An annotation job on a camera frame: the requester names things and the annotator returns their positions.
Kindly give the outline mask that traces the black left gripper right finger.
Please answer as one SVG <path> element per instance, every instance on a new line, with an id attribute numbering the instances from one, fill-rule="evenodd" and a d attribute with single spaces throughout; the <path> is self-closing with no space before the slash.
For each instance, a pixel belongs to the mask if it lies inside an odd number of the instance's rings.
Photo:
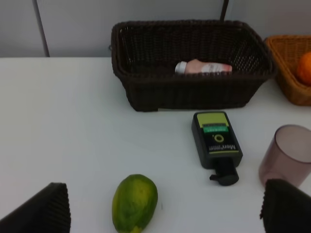
<path id="1" fill-rule="evenodd" d="M 269 179 L 260 219 L 267 233 L 309 233 L 311 197 L 285 180 Z"/>

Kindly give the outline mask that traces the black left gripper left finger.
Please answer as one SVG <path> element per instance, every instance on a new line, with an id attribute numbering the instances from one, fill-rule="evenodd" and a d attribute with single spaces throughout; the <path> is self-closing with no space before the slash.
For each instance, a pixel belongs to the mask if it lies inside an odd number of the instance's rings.
<path id="1" fill-rule="evenodd" d="M 65 183 L 50 183 L 0 220 L 2 233 L 69 233 L 70 229 Z"/>

